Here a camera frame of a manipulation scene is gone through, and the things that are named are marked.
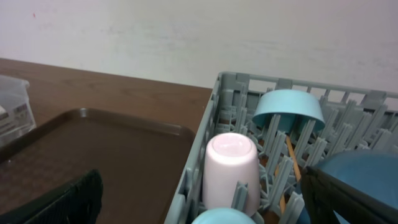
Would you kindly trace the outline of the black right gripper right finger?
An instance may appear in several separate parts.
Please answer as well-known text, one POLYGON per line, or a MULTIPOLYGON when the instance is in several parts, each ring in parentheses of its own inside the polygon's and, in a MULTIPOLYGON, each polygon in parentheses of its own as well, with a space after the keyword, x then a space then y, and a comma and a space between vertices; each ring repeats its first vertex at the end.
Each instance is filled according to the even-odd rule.
POLYGON ((320 169, 308 166, 302 171, 301 189, 312 223, 339 223, 339 214, 350 223, 397 224, 397 209, 320 169))

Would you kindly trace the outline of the pink cup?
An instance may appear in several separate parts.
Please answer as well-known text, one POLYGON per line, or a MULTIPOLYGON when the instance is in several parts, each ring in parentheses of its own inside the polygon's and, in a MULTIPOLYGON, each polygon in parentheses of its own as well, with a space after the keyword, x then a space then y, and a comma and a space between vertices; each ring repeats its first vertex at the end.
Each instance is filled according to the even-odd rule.
POLYGON ((243 212, 251 217, 257 212, 261 197, 257 148, 242 134, 218 134, 206 146, 201 194, 205 208, 230 208, 239 182, 248 185, 243 212))

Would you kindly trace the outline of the light blue cup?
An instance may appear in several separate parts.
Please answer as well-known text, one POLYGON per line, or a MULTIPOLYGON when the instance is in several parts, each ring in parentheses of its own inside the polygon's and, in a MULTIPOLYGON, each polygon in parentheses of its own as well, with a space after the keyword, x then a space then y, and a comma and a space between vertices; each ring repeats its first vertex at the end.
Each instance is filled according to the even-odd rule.
POLYGON ((255 222, 239 210, 214 208, 201 213, 192 224, 255 224, 255 222))

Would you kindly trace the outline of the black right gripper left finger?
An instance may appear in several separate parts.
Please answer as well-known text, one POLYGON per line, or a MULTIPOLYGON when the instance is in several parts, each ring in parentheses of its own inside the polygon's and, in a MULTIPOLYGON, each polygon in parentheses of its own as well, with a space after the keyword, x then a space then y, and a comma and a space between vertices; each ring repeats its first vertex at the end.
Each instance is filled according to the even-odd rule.
POLYGON ((6 224, 94 224, 100 214, 103 180, 99 170, 69 180, 39 198, 1 215, 6 224))

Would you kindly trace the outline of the light blue bowl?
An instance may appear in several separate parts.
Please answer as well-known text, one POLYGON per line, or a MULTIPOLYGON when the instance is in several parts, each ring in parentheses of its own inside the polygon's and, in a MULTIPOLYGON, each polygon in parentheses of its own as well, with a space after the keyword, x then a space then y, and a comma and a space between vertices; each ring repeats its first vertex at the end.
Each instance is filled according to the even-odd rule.
POLYGON ((292 130, 296 121, 301 122, 300 131, 310 119, 315 120, 315 132, 325 127, 319 100, 305 91, 284 89, 265 93, 257 104, 252 121, 263 127, 271 122, 275 114, 280 115, 278 130, 286 133, 292 130))

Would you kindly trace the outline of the wooden chopstick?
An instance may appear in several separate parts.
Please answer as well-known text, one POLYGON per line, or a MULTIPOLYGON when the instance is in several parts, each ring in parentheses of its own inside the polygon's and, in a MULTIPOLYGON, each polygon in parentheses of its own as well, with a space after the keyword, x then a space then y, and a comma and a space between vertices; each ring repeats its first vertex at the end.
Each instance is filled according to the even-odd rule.
MULTIPOLYGON (((279 166, 276 166, 275 172, 274 172, 275 177, 277 177, 278 173, 279 173, 279 166)), ((284 194, 282 194, 280 197, 279 207, 280 207, 280 214, 282 215, 285 212, 285 208, 286 208, 284 194)))
POLYGON ((285 141, 286 141, 287 149, 288 149, 288 152, 289 152, 289 156, 293 160, 293 170, 294 170, 295 179, 296 179, 297 182, 299 182, 300 179, 301 179, 301 173, 300 173, 299 165, 297 163, 296 156, 294 154, 294 149, 292 147, 292 143, 291 143, 290 137, 286 136, 285 141))

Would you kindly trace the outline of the dark blue plate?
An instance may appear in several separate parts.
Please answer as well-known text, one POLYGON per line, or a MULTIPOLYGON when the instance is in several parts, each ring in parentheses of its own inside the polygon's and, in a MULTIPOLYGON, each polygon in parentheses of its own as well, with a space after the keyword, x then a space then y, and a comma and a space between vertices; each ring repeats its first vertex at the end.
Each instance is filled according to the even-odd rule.
MULTIPOLYGON (((327 157, 315 166, 358 191, 397 209, 397 155, 372 150, 344 151, 327 157)), ((301 180, 295 189, 302 195, 301 180)), ((336 214, 339 223, 350 223, 336 214)), ((304 206, 299 223, 311 224, 304 206)))

